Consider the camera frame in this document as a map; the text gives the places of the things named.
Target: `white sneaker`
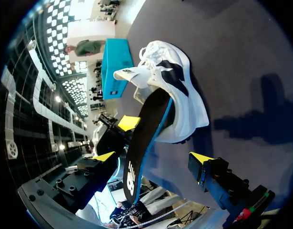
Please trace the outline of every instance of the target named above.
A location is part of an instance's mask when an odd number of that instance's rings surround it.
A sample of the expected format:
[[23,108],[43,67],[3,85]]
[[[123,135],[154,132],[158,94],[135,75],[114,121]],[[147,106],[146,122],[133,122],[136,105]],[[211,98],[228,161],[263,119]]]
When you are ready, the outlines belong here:
[[162,130],[156,141],[178,143],[191,136],[196,128],[209,125],[203,101],[191,83],[189,58],[180,49],[154,41],[141,49],[140,58],[138,67],[116,71],[114,77],[126,79],[139,88],[160,87],[173,99],[174,122]]

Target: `gray carpet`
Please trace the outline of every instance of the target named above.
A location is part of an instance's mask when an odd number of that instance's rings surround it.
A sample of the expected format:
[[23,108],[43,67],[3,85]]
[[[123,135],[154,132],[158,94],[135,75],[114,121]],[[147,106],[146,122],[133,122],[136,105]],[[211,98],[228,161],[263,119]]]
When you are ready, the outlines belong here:
[[[183,145],[156,143],[143,174],[189,200],[215,207],[190,174],[190,151],[222,157],[240,178],[276,193],[281,206],[293,188],[293,50],[274,18],[255,1],[146,0],[128,41],[135,66],[139,50],[161,40],[192,62],[210,126]],[[119,115],[137,115],[130,83]]]

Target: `new balance logo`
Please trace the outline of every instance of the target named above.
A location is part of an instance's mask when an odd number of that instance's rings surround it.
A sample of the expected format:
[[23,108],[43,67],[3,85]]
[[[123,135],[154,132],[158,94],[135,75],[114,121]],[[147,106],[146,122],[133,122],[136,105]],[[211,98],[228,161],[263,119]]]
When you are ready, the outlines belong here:
[[127,188],[130,191],[131,195],[133,196],[133,191],[135,189],[134,181],[135,181],[136,175],[135,175],[135,172],[133,171],[131,162],[129,162],[128,169],[129,169],[129,172],[127,173]]

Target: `black insole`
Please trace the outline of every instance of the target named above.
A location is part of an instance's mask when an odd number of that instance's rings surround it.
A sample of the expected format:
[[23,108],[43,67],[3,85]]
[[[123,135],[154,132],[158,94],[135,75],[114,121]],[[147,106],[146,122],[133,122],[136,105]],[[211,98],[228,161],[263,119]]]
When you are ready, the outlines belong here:
[[[126,162],[124,167],[124,193],[130,203],[138,201],[140,184],[141,184],[141,171],[148,151],[149,146],[154,140],[154,135],[157,129],[163,126],[161,124],[166,109],[168,108],[171,97],[163,89],[159,88],[154,91],[144,102],[140,111],[140,122],[136,126],[131,143],[126,155]],[[132,165],[132,177],[134,179],[128,180],[128,173],[130,173],[129,165]]]

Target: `cable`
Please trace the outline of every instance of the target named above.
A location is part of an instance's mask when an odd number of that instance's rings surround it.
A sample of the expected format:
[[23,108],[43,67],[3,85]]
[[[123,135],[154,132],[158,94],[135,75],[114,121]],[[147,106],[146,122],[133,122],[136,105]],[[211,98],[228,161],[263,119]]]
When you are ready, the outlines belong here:
[[126,228],[119,228],[119,229],[131,229],[131,228],[141,227],[141,226],[143,226],[143,225],[146,225],[146,224],[148,224],[148,223],[154,222],[154,221],[156,221],[156,220],[158,220],[158,219],[160,219],[160,218],[162,218],[162,217],[165,217],[165,216],[171,214],[172,212],[178,210],[179,208],[182,208],[184,205],[187,205],[188,203],[190,203],[190,201],[188,201],[188,202],[186,202],[186,203],[184,203],[184,204],[181,204],[180,206],[176,207],[175,209],[173,209],[173,210],[171,210],[171,211],[169,211],[169,212],[167,212],[167,213],[165,213],[165,214],[163,214],[163,215],[161,215],[161,216],[159,216],[159,217],[157,217],[157,218],[155,218],[155,219],[152,219],[152,220],[150,220],[150,221],[147,221],[147,222],[144,222],[144,223],[141,223],[141,224],[135,225],[135,226],[126,227]]

